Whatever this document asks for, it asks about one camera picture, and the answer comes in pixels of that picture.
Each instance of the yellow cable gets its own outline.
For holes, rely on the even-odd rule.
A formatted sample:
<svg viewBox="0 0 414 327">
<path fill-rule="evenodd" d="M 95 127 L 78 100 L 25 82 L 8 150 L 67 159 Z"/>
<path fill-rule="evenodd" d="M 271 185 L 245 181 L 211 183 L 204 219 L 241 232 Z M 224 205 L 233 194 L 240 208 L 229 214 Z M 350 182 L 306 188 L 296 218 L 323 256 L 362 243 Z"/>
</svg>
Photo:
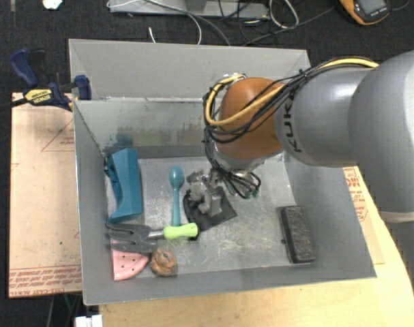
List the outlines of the yellow cable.
<svg viewBox="0 0 414 327">
<path fill-rule="evenodd" d="M 366 59 L 361 58 L 345 58 L 345 59 L 338 59 L 336 61 L 329 62 L 323 66 L 321 66 L 319 69 L 323 69 L 325 67 L 331 67 L 332 65 L 340 65 L 340 64 L 358 64 L 363 65 L 365 67 L 369 68 L 376 68 L 378 67 L 378 63 L 367 61 Z"/>
<path fill-rule="evenodd" d="M 327 64 L 322 65 L 319 69 L 323 69 L 325 67 L 331 67 L 331 66 L 335 66 L 335 65 L 342 65 L 342 64 L 358 64 L 358 65 L 363 65 L 365 67 L 371 67 L 371 68 L 378 67 L 378 63 L 375 63 L 375 62 L 372 62 L 372 61 L 367 61 L 367 60 L 361 59 L 361 58 L 347 58 L 347 59 L 338 59 L 336 61 L 329 62 Z M 213 103 L 213 100 L 214 100 L 214 98 L 216 98 L 216 95 L 218 94 L 218 91 L 220 90 L 220 88 L 222 86 L 224 86 L 224 85 L 226 85 L 226 84 L 228 84 L 228 83 L 230 83 L 234 80 L 242 78 L 242 77 L 243 77 L 243 75 L 237 74 L 237 75 L 231 76 L 230 78 L 226 78 L 224 80 L 221 80 L 211 90 L 211 92 L 208 96 L 208 99 L 207 99 L 207 103 L 205 105 L 205 118 L 207 119 L 207 121 L 210 125 L 222 126 L 222 125 L 227 125 L 229 123 L 232 123 L 232 122 L 236 121 L 237 119 L 241 118 L 244 114 L 251 111 L 257 105 L 271 99 L 282 88 L 282 87 L 280 87 L 280 88 L 277 88 L 277 89 L 274 89 L 274 90 L 268 92 L 268 94 L 266 94 L 262 98 L 259 98 L 254 103 L 252 103 L 250 106 L 244 108 L 243 110 L 240 110 L 238 113 L 234 114 L 233 116 L 231 116 L 227 119 L 219 120 L 219 121 L 213 120 L 209 113 L 211 111 L 211 105 Z"/>
</svg>

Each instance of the black carpet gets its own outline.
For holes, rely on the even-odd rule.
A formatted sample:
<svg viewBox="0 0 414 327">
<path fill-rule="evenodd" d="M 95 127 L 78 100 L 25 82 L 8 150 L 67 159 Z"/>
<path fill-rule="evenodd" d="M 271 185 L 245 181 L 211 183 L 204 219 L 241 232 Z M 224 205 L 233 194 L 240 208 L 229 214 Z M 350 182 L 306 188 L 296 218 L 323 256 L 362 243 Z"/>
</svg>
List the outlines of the black carpet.
<svg viewBox="0 0 414 327">
<path fill-rule="evenodd" d="M 336 4 L 336 0 L 292 1 L 301 21 Z M 406 0 L 390 1 L 397 7 Z M 64 0 L 59 11 L 49 12 L 42 6 L 42 0 L 16 0 L 16 12 L 13 13 L 11 0 L 0 0 L 0 105 L 10 101 L 11 92 L 22 91 L 25 87 L 8 63 L 9 56 L 25 46 L 30 49 L 44 48 L 49 72 L 59 72 L 61 81 L 65 82 L 70 78 L 67 49 L 70 38 L 151 42 L 147 32 L 151 27 L 156 42 L 196 43 L 196 26 L 186 16 L 116 16 L 108 11 L 106 2 Z M 283 10 L 285 16 L 289 14 L 286 9 Z M 291 21 L 287 16 L 284 18 L 287 22 Z M 243 35 L 236 20 L 210 20 L 223 30 L 234 46 L 245 44 L 247 39 L 260 35 L 254 27 L 242 26 Z M 204 22 L 201 26 L 203 44 L 224 45 L 211 27 Z M 269 25 L 265 22 L 259 29 L 268 31 Z M 268 37 L 254 47 L 305 49 L 313 65 L 342 55 L 384 61 L 414 49 L 414 0 L 375 26 L 361 27 L 348 21 L 339 9 L 335 9 L 295 30 Z M 7 296 L 10 119 L 8 111 L 0 113 L 0 326 L 45 326 L 49 297 L 9 300 Z"/>
</svg>

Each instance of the blue plastic object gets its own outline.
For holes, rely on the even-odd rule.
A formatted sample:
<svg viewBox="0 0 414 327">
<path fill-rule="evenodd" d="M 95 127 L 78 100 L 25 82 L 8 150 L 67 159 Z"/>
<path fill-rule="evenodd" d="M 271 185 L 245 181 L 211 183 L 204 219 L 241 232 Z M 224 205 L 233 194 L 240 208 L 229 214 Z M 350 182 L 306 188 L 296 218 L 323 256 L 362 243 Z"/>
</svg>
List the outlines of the blue plastic object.
<svg viewBox="0 0 414 327">
<path fill-rule="evenodd" d="M 10 57 L 10 65 L 14 72 L 26 81 L 28 89 L 33 89 L 38 84 L 38 78 L 28 63 L 27 53 L 28 48 L 26 47 L 15 52 Z"/>
<path fill-rule="evenodd" d="M 168 179 L 173 188 L 172 226 L 180 226 L 181 213 L 179 211 L 179 188 L 184 184 L 184 173 L 182 172 L 182 169 L 177 165 L 173 166 L 168 174 Z"/>
<path fill-rule="evenodd" d="M 117 201 L 117 209 L 108 222 L 137 218 L 143 211 L 137 151 L 123 149 L 113 153 L 107 157 L 106 167 Z"/>
</svg>

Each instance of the pink object with holes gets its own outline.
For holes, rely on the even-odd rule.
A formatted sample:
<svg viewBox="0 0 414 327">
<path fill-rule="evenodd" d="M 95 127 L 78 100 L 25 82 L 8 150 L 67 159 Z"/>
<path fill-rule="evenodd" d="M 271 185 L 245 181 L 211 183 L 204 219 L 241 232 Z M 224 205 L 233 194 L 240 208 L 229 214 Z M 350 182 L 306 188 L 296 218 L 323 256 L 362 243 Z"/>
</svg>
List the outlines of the pink object with holes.
<svg viewBox="0 0 414 327">
<path fill-rule="evenodd" d="M 113 252 L 114 281 L 129 279 L 137 275 L 148 263 L 149 258 L 139 253 L 111 250 Z"/>
</svg>

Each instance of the orange device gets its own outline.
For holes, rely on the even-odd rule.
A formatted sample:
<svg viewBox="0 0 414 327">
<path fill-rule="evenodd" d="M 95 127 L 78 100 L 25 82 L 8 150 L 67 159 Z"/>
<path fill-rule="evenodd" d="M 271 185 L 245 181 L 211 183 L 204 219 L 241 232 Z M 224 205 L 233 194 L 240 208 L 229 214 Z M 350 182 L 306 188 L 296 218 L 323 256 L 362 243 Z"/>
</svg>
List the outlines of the orange device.
<svg viewBox="0 0 414 327">
<path fill-rule="evenodd" d="M 388 0 L 339 0 L 346 12 L 361 25 L 382 21 L 391 11 Z"/>
</svg>

